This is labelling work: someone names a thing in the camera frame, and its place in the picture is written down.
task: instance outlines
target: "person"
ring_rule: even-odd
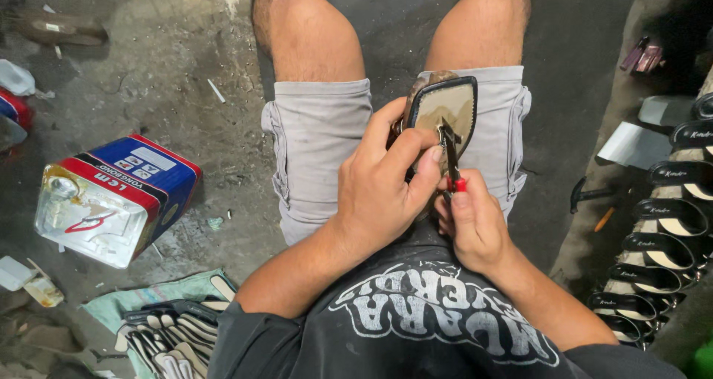
[[[460,159],[467,192],[450,207],[437,198],[436,225],[414,220],[445,188],[439,139],[410,129],[386,149],[405,100],[372,115],[349,21],[326,0],[254,0],[254,32],[276,78],[262,124],[274,134],[290,247],[221,314],[209,379],[683,377],[619,346],[508,235],[525,180],[529,14],[530,0],[459,0],[433,36],[422,75],[473,75],[479,92]]]

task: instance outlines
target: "stack of sandal soles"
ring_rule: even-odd
[[[235,297],[222,276],[212,276],[210,282],[227,300]],[[209,297],[203,302],[173,300],[125,312],[114,348],[134,350],[158,378],[206,378],[218,339],[218,316],[228,304]]]
[[[692,111],[698,120],[675,128],[669,160],[649,169],[655,189],[634,207],[639,220],[622,243],[619,263],[587,301],[622,344],[643,350],[700,280],[713,252],[713,93]]]

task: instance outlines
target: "shorts pocket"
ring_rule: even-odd
[[[274,142],[274,156],[277,162],[277,171],[272,175],[272,188],[280,196],[280,201],[290,209],[290,189],[287,186],[287,137],[282,128],[280,111],[274,102],[268,102],[263,108],[260,122],[265,133],[272,134]]]
[[[518,171],[522,164],[522,120],[530,113],[532,96],[526,86],[512,102],[508,130],[508,198],[510,201],[525,185],[528,175]]]

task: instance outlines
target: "grey shorts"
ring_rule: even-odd
[[[527,178],[518,171],[522,119],[531,102],[522,86],[522,66],[454,72],[478,80],[476,129],[460,167],[481,171],[507,219]],[[359,145],[373,110],[368,79],[276,82],[274,95],[263,108],[262,125],[274,136],[272,185],[280,196],[280,228],[291,246],[336,213],[337,170]]]

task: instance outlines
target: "metal can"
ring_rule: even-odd
[[[35,230],[118,269],[188,207],[201,168],[137,134],[45,167]]]

